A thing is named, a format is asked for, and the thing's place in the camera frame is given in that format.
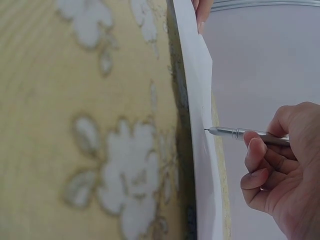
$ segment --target white flower pattern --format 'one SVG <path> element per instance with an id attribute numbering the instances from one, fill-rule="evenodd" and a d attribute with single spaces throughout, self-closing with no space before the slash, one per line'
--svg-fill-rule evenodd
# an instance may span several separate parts
<path id="1" fill-rule="evenodd" d="M 112 68 L 111 50 L 117 49 L 111 34 L 114 25 L 110 9 L 101 0 L 56 0 L 57 9 L 66 20 L 71 20 L 78 42 L 87 49 L 95 49 L 101 40 L 99 67 L 103 75 Z"/>
<path id="2" fill-rule="evenodd" d="M 128 240 L 145 234 L 156 217 L 159 167 L 153 131 L 152 125 L 136 123 L 131 133 L 128 123 L 121 120 L 119 132 L 106 138 L 108 162 L 101 168 L 97 195 L 103 208 L 121 215 Z"/>
<path id="3" fill-rule="evenodd" d="M 78 148 L 94 158 L 98 168 L 72 176 L 63 199 L 71 206 L 85 208 L 93 193 L 107 213 L 120 216 L 125 238 L 139 239 L 157 217 L 155 193 L 160 187 L 160 174 L 154 126 L 137 122 L 131 130 L 126 120 L 120 120 L 118 131 L 105 138 L 106 161 L 98 156 L 100 136 L 92 118 L 78 116 L 72 122 L 72 132 Z"/>
<path id="4" fill-rule="evenodd" d="M 130 0 L 132 13 L 138 26 L 141 28 L 144 41 L 151 44 L 155 56 L 159 57 L 157 47 L 157 27 L 155 25 L 155 16 L 148 5 L 147 0 Z"/>

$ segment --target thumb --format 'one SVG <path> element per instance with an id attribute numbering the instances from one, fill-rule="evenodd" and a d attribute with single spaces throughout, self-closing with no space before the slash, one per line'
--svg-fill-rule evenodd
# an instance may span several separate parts
<path id="1" fill-rule="evenodd" d="M 195 15 L 196 15 L 196 23 L 198 26 L 198 32 L 200 34 L 203 34 L 205 22 L 207 21 L 212 4 L 214 3 L 214 0 L 200 0 L 199 5 L 196 9 Z"/>

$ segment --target fingertip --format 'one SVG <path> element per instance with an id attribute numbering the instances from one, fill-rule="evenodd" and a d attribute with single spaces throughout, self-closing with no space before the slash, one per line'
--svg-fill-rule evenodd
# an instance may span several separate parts
<path id="1" fill-rule="evenodd" d="M 246 147 L 249 146 L 249 143 L 250 143 L 251 139 L 257 138 L 257 137 L 259 137 L 259 135 L 256 132 L 254 132 L 254 131 L 246 131 L 243 134 L 243 141 L 244 141 Z"/>
<path id="2" fill-rule="evenodd" d="M 264 178 L 268 178 L 268 175 L 269 175 L 268 169 L 266 168 L 262 168 L 251 173 L 252 178 L 260 177 L 264 179 Z"/>
<path id="3" fill-rule="evenodd" d="M 204 34 L 205 23 L 202 21 L 202 22 L 197 24 L 197 27 L 198 27 L 198 33 L 201 34 L 201 35 Z"/>
<path id="4" fill-rule="evenodd" d="M 264 143 L 264 141 L 261 139 L 261 137 L 253 137 L 251 138 L 249 144 L 248 144 L 248 152 L 255 152 L 255 155 L 258 155 L 257 157 L 263 157 L 268 150 L 267 145 Z"/>

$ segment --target hand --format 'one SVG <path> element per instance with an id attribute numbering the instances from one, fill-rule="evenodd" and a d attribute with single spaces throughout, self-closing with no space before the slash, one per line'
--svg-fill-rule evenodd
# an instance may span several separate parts
<path id="1" fill-rule="evenodd" d="M 214 3 L 214 0 L 191 0 L 191 1 L 195 10 L 198 32 L 199 34 L 203 34 L 204 28 L 205 28 L 205 22 L 209 17 L 210 10 L 211 10 L 212 4 Z"/>
<path id="2" fill-rule="evenodd" d="M 270 214 L 289 240 L 320 239 L 320 105 L 280 107 L 267 131 L 290 147 L 265 145 L 246 132 L 241 189 L 249 207 Z"/>

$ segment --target finger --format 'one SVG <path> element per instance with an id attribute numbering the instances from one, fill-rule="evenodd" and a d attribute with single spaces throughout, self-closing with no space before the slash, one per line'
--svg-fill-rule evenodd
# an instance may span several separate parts
<path id="1" fill-rule="evenodd" d="M 249 173 L 252 173 L 258 169 L 268 169 L 271 173 L 273 168 L 264 159 L 267 152 L 267 146 L 260 137 L 254 137 L 248 144 L 247 154 L 244 159 L 244 165 L 248 169 Z"/>
<path id="2" fill-rule="evenodd" d="M 295 161 L 297 160 L 296 156 L 292 152 L 291 147 L 283 147 L 283 146 L 276 146 L 276 145 L 267 145 L 267 147 L 268 149 L 271 149 L 275 153 L 280 154 L 286 157 L 287 159 L 295 160 Z"/>
<path id="3" fill-rule="evenodd" d="M 285 180 L 285 178 L 286 178 L 285 174 L 283 174 L 281 172 L 273 171 L 269 175 L 266 182 L 262 185 L 262 189 L 267 190 L 267 191 L 271 191 L 276 186 L 278 186 L 283 180 Z"/>
<path id="4" fill-rule="evenodd" d="M 268 191 L 261 191 L 262 186 L 268 179 L 268 170 L 259 169 L 253 173 L 246 174 L 240 182 L 242 194 L 246 204 L 255 210 L 265 212 L 266 202 L 269 195 Z"/>
<path id="5" fill-rule="evenodd" d="M 196 23 L 198 25 L 198 32 L 200 34 L 203 34 L 205 22 L 209 17 L 210 10 L 213 3 L 214 3 L 214 0 L 199 1 L 199 5 L 196 9 L 195 15 L 196 15 Z"/>
<path id="6" fill-rule="evenodd" d="M 259 138 L 258 133 L 256 133 L 255 131 L 246 131 L 243 134 L 243 141 L 244 141 L 246 147 L 249 146 L 249 143 L 250 143 L 251 139 L 253 139 L 253 138 Z"/>
<path id="7" fill-rule="evenodd" d="M 268 149 L 264 159 L 275 171 L 283 174 L 289 174 L 300 166 L 298 161 L 287 159 L 285 156 L 276 153 L 272 149 Z"/>
<path id="8" fill-rule="evenodd" d="M 198 8 L 198 5 L 199 5 L 199 0 L 191 0 L 192 1 L 192 5 L 193 5 L 193 8 L 194 8 L 194 11 L 197 12 L 197 8 Z"/>

